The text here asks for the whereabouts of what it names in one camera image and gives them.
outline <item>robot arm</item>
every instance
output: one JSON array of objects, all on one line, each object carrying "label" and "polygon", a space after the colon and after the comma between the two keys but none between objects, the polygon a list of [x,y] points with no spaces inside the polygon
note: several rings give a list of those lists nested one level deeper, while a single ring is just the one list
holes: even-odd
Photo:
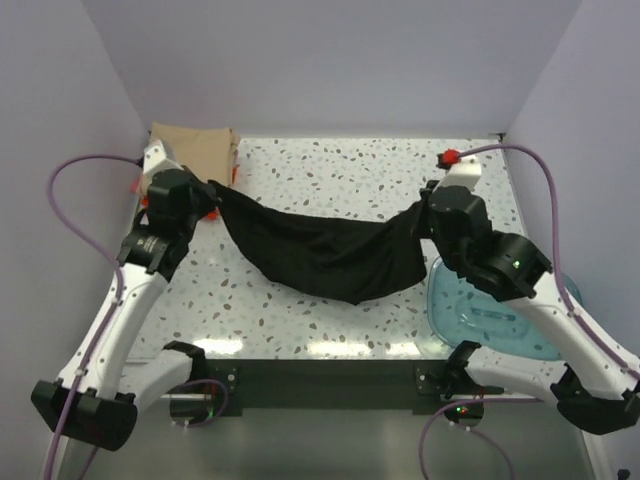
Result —
[{"label": "robot arm", "polygon": [[[638,381],[621,369],[580,327],[562,300],[551,262],[527,238],[492,229],[484,201],[468,188],[427,189],[424,223],[445,265],[479,290],[528,318],[563,361],[544,362],[463,342],[447,361],[444,388],[499,386],[555,405],[577,427],[605,434],[640,417]],[[615,342],[583,309],[583,321],[630,368],[640,359]]]},{"label": "robot arm", "polygon": [[118,255],[124,294],[101,335],[89,364],[79,366],[105,312],[113,307],[114,277],[96,320],[78,351],[55,382],[36,384],[31,401],[55,430],[74,380],[81,375],[63,435],[107,450],[117,450],[129,438],[138,412],[187,380],[207,378],[202,349],[171,342],[156,359],[132,377],[122,377],[129,351],[149,310],[187,255],[197,222],[217,206],[213,186],[191,172],[176,168],[163,145],[152,144],[147,160],[156,169],[147,190],[148,224],[138,215]]}]

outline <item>red cap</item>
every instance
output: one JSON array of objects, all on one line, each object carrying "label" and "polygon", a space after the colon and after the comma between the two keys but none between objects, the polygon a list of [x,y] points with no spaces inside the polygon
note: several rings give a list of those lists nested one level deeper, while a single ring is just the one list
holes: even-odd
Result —
[{"label": "red cap", "polygon": [[455,165],[460,161],[460,159],[458,158],[459,153],[460,152],[458,152],[457,150],[453,150],[452,148],[450,148],[449,150],[445,150],[442,154],[441,163],[443,165]]}]

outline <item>gray wall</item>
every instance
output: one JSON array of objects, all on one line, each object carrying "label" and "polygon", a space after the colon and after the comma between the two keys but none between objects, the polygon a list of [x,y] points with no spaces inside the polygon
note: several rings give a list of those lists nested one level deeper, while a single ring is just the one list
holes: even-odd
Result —
[{"label": "gray wall", "polygon": [[[144,130],[76,0],[3,2],[0,66],[0,478],[32,479],[49,437],[31,389],[55,379],[110,280],[54,218],[46,178],[79,154],[140,155]],[[57,192],[115,249],[132,178],[130,167],[93,165],[65,175]]]},{"label": "gray wall", "polygon": [[[584,0],[508,135],[548,159],[560,191],[564,270],[593,316],[636,353],[639,18],[637,0]],[[529,233],[549,254],[542,174],[526,158],[508,159]],[[614,466],[639,475],[640,427],[606,440]]]},{"label": "gray wall", "polygon": [[258,134],[505,131],[580,0],[84,0],[133,104]]}]

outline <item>black bracket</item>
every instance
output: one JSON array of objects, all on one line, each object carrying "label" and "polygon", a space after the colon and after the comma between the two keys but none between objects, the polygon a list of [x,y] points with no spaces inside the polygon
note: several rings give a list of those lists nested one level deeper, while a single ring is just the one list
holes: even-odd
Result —
[{"label": "black bracket", "polygon": [[209,378],[207,358],[205,357],[204,349],[191,345],[190,343],[178,342],[177,340],[172,340],[162,347],[162,349],[184,353],[191,359],[191,375],[189,376],[189,381]]},{"label": "black bracket", "polygon": [[[76,392],[62,434],[114,452],[129,439],[136,424],[134,396],[119,394],[113,400],[105,400],[92,393],[95,392]],[[52,432],[68,395],[69,389],[43,380],[31,392],[31,402]]]},{"label": "black bracket", "polygon": [[467,374],[465,368],[469,364],[469,357],[478,348],[480,348],[479,343],[465,340],[455,348],[446,362],[436,368],[431,367],[425,374],[416,371],[416,381],[420,382],[417,383],[418,392],[424,395],[433,395],[434,393],[442,395],[445,400],[449,400],[454,395],[476,395],[479,393],[500,395],[504,393],[503,388],[478,385]]}]

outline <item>gray floor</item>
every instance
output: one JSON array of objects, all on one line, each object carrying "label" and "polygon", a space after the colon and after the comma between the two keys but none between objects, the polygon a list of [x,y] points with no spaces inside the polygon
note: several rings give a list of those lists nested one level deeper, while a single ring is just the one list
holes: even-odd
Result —
[{"label": "gray floor", "polygon": [[[422,478],[417,445],[426,417],[409,412],[247,410],[185,434],[167,408],[161,401],[146,412],[117,453],[100,452],[85,480]],[[508,452],[518,480],[593,478],[581,435],[545,405],[487,406],[480,428]],[[60,478],[77,479],[84,452],[69,451]],[[430,432],[426,458],[432,480],[509,478],[490,446],[445,421]]]}]

